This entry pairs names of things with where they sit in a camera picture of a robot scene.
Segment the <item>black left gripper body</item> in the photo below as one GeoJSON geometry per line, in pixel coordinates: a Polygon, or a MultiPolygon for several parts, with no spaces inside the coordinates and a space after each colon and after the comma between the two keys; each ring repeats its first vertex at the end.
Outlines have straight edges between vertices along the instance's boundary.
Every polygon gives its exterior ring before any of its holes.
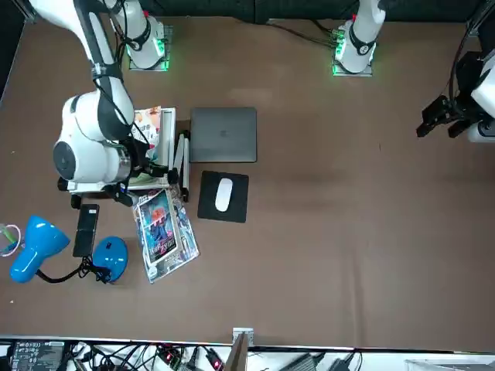
{"type": "Polygon", "coordinates": [[[446,120],[477,120],[483,116],[480,106],[471,97],[483,67],[480,52],[458,52],[449,76],[445,99],[446,120]]]}

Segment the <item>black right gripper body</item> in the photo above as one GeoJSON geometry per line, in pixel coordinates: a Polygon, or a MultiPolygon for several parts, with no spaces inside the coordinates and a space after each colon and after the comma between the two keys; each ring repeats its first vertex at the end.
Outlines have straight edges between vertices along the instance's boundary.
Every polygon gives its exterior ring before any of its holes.
{"type": "Polygon", "coordinates": [[[125,139],[125,148],[131,159],[131,171],[126,179],[128,181],[133,181],[134,179],[138,181],[150,181],[152,179],[150,160],[146,157],[149,144],[128,136],[125,139]]]}

